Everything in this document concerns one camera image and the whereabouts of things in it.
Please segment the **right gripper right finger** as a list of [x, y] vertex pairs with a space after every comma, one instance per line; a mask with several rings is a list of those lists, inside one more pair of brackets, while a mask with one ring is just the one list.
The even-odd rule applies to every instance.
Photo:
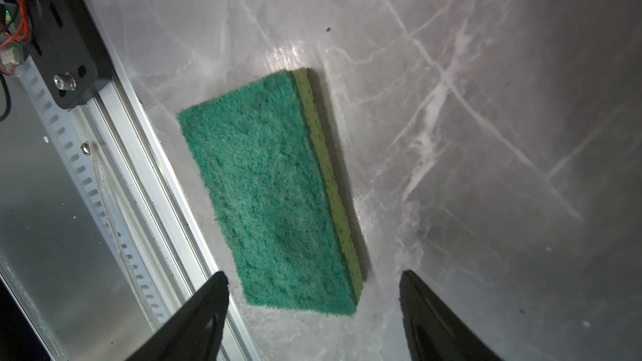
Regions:
[[412, 360], [499, 359], [411, 270], [401, 275], [400, 302]]

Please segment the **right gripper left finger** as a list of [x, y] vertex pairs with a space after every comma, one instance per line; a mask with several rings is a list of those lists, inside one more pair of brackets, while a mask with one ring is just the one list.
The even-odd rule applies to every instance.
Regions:
[[228, 279], [219, 271], [129, 360], [215, 360], [228, 307]]

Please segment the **green scouring pad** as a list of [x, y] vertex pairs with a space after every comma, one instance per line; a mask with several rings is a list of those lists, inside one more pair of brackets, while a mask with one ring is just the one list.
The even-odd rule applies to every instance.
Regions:
[[309, 70], [177, 115], [248, 304], [355, 313], [363, 275]]

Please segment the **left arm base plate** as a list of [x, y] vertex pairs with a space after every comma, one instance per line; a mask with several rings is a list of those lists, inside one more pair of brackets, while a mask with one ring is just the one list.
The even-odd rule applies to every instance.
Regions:
[[84, 0], [35, 0], [30, 54], [58, 107], [98, 95], [114, 76], [110, 55]]

